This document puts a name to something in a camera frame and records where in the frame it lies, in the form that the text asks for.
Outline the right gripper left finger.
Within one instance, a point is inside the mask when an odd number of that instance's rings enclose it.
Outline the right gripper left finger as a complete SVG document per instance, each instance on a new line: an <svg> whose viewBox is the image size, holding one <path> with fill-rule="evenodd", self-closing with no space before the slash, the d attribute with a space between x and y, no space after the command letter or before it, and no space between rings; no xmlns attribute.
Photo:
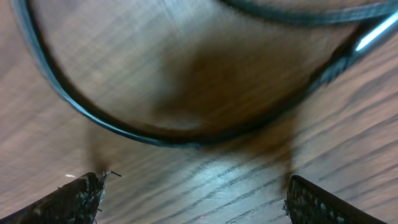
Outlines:
<svg viewBox="0 0 398 224"><path fill-rule="evenodd" d="M88 172L40 200L1 218L1 224L94 224L109 174Z"/></svg>

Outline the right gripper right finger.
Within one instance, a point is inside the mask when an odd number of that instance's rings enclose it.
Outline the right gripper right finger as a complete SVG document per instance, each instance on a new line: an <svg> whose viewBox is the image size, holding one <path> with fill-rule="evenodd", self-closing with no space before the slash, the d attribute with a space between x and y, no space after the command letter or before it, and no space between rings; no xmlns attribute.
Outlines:
<svg viewBox="0 0 398 224"><path fill-rule="evenodd" d="M292 224L386 224L299 175L290 178L284 210Z"/></svg>

